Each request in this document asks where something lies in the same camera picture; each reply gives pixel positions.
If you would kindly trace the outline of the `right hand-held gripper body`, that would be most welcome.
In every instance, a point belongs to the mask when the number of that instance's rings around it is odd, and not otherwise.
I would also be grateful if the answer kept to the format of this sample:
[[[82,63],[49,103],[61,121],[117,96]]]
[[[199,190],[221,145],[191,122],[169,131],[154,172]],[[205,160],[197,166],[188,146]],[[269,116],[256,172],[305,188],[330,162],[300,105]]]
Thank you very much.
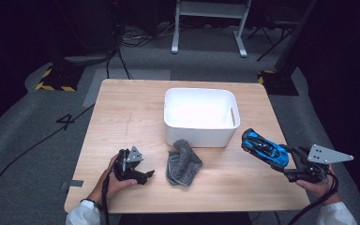
[[[290,150],[295,169],[285,169],[284,175],[290,182],[297,180],[309,183],[327,181],[329,165],[354,160],[354,156],[313,144],[311,147],[294,147]]]

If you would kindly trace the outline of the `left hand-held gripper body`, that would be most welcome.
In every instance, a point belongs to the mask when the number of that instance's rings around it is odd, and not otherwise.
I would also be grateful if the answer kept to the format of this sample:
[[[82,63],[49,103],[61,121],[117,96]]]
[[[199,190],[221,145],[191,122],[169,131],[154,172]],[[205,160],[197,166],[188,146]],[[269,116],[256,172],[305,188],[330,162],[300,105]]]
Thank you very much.
[[[119,181],[128,180],[128,175],[143,161],[143,155],[136,146],[121,149],[113,164],[113,171]]]

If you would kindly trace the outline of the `blue toy car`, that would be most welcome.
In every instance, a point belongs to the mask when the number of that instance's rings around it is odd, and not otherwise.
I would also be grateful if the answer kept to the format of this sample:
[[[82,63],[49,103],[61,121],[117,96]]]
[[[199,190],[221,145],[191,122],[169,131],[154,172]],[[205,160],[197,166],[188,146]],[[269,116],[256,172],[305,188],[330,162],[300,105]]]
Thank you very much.
[[[288,152],[284,147],[265,139],[252,128],[243,133],[241,147],[267,164],[284,168],[289,163]]]

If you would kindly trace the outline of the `grey fluffy cloth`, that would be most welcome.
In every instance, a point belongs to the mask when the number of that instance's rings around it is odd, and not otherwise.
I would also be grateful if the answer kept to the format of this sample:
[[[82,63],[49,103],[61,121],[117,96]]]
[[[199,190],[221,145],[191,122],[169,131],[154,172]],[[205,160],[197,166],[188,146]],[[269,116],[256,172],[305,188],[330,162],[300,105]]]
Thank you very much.
[[[167,179],[172,186],[189,187],[203,162],[187,141],[177,140],[173,146],[167,161]]]

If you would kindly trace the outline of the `white plastic storage bin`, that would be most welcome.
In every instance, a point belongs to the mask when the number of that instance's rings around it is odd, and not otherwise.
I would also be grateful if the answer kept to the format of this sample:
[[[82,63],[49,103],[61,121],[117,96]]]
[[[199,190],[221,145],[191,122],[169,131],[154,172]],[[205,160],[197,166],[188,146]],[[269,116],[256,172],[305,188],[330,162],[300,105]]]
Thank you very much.
[[[223,89],[171,88],[164,98],[166,142],[226,147],[241,121],[234,94]]]

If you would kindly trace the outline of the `person's right hand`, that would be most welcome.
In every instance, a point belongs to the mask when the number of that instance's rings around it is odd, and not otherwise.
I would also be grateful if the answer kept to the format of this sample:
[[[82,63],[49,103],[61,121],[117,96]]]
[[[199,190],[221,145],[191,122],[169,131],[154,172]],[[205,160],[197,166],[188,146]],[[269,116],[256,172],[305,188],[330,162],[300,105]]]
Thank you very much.
[[[321,183],[309,183],[304,180],[297,180],[295,182],[297,186],[303,188],[304,190],[310,192],[317,199],[321,198],[324,194],[328,193],[331,190],[331,187],[335,184],[334,178],[331,175],[327,176],[326,182]],[[328,205],[332,203],[339,203],[341,198],[339,194],[336,192],[332,196],[330,196],[326,201],[324,201],[323,205]]]

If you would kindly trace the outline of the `grey tape strip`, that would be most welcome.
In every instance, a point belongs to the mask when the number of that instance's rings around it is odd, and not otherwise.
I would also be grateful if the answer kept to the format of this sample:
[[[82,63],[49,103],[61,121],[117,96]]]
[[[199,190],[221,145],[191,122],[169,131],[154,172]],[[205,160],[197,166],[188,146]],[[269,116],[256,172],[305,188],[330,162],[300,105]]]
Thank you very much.
[[[62,189],[69,189],[69,188],[81,188],[83,186],[83,180],[71,180],[63,182],[60,186]]]

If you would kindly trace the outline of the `person's dark clothing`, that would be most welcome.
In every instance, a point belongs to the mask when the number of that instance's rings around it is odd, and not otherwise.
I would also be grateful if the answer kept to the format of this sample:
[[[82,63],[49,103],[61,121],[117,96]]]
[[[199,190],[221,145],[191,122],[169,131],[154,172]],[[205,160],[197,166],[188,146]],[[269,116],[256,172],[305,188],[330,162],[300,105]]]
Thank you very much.
[[[248,213],[124,214],[119,225],[252,225]]]

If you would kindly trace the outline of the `black yellow striped stand base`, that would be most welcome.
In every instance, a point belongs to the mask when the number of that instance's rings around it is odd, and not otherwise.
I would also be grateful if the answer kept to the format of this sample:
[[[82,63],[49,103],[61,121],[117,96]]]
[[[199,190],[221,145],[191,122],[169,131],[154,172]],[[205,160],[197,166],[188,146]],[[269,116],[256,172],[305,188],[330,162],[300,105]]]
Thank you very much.
[[[37,90],[75,92],[85,67],[57,67],[50,65],[38,82]]]
[[[282,76],[279,72],[262,70],[258,72],[257,79],[268,95],[298,96],[292,78]]]

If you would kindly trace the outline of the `black tripod stand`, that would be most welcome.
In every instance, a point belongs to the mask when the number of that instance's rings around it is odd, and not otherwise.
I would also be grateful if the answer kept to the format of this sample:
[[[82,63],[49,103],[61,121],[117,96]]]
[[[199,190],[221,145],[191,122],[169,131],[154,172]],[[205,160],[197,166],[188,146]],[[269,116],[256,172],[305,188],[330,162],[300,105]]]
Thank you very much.
[[[259,27],[256,27],[253,32],[247,37],[251,39],[258,31],[262,31],[264,36],[270,43],[271,47],[266,50],[261,56],[258,57],[257,61],[261,61],[267,54],[269,54],[272,50],[276,48],[284,39],[291,36],[297,27],[298,22],[289,22],[283,20],[275,20],[275,19],[267,19],[265,23]],[[281,31],[280,38],[274,42],[273,39],[267,33],[267,29],[276,30],[279,29]]]

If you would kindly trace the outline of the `grey slanted metal pole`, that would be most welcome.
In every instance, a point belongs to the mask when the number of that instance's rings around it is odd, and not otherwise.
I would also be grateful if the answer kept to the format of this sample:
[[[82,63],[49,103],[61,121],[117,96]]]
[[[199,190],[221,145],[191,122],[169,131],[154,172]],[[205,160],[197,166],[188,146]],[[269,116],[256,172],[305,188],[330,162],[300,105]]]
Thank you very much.
[[[309,0],[309,4],[308,4],[307,9],[305,10],[304,14],[302,15],[300,23],[293,30],[293,32],[291,34],[291,39],[287,42],[284,50],[282,51],[281,55],[279,56],[278,60],[276,61],[275,65],[274,65],[274,69],[276,71],[280,71],[285,67],[288,58],[292,54],[293,47],[295,46],[296,41],[311,14],[311,11],[314,9],[316,2],[317,2],[317,0]]]

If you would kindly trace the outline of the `white metal stand frame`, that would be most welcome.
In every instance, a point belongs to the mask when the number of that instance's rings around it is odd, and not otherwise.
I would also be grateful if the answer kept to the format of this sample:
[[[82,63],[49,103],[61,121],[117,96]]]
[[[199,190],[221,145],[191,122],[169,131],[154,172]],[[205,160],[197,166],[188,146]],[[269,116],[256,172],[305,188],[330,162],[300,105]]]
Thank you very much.
[[[242,34],[248,18],[251,2],[252,0],[246,0],[244,4],[224,4],[177,0],[174,12],[174,34],[172,37],[171,52],[177,54],[179,51],[181,16],[212,17],[237,19],[240,21],[238,29],[233,32],[233,36],[240,56],[246,58],[248,53],[242,40]]]

